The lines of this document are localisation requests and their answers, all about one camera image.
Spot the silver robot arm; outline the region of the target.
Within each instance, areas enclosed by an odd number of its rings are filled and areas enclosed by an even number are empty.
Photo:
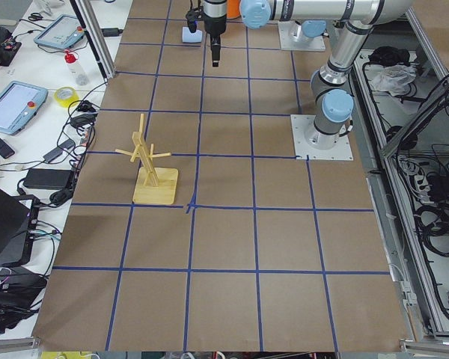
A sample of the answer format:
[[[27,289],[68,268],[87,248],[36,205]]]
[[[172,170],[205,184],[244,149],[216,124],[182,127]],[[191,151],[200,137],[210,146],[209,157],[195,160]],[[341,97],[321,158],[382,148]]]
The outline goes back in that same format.
[[[305,43],[320,37],[326,30],[326,21],[318,20],[295,20],[290,30],[290,36],[295,43]]]
[[[252,29],[274,20],[339,20],[344,23],[327,63],[311,80],[317,113],[314,122],[305,130],[305,139],[312,147],[329,150],[337,143],[340,130],[354,108],[352,97],[342,85],[373,27],[397,19],[411,5],[411,1],[240,2],[242,21]]]

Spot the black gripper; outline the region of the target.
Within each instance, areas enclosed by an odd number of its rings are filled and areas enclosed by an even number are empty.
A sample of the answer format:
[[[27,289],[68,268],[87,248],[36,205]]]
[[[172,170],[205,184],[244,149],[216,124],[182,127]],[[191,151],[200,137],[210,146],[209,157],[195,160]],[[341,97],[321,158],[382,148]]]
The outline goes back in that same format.
[[[210,38],[212,66],[218,67],[221,57],[221,38],[226,30],[226,0],[203,0],[203,21]]]

